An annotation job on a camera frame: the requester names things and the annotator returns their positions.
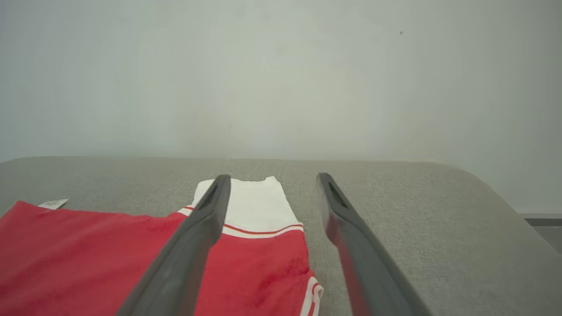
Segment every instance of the white wall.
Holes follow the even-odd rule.
[[[439,161],[562,213],[560,1],[0,1],[0,161]]]

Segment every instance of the clothing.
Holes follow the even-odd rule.
[[[0,315],[115,314],[211,183],[166,218],[19,201],[0,219]],[[280,183],[231,187],[195,315],[317,315],[323,289]]]

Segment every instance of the red fabric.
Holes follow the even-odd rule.
[[[18,202],[0,220],[0,315],[115,314],[184,219]],[[311,276],[301,231],[223,234],[209,253],[196,315],[299,315]]]

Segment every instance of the clothing tag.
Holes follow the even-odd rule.
[[[39,205],[37,205],[37,206],[39,206],[39,207],[44,207],[44,208],[50,209],[50,210],[56,210],[56,209],[58,209],[59,207],[61,207],[62,205],[64,205],[64,203],[66,203],[66,202],[68,202],[68,201],[69,201],[69,198],[65,198],[65,199],[63,199],[63,200],[48,201],[48,202],[45,202],[45,203],[43,203],[43,204],[39,204]]]

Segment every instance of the gray fabric surface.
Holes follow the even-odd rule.
[[[17,201],[165,216],[221,173],[273,175],[305,225],[325,288],[320,315],[351,315],[336,249],[316,209],[315,177],[331,173],[434,315],[560,315],[562,261],[502,198],[447,166],[395,162],[36,157],[0,164],[0,214]]]

